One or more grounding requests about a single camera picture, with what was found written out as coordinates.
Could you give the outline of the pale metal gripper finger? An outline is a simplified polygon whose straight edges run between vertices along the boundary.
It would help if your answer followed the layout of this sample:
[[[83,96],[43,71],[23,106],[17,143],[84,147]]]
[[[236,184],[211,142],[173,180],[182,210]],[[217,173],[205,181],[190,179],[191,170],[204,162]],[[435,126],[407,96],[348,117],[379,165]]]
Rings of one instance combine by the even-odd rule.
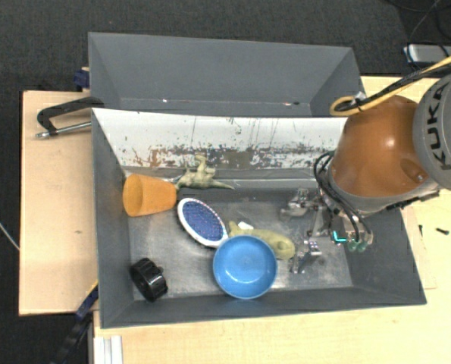
[[[308,190],[300,188],[293,198],[282,208],[279,213],[281,220],[290,220],[305,215],[311,208],[312,201],[308,196]]]
[[[311,266],[317,259],[322,256],[318,242],[315,240],[307,240],[303,247],[300,248],[292,259],[290,272],[293,274],[303,274],[307,267]]]

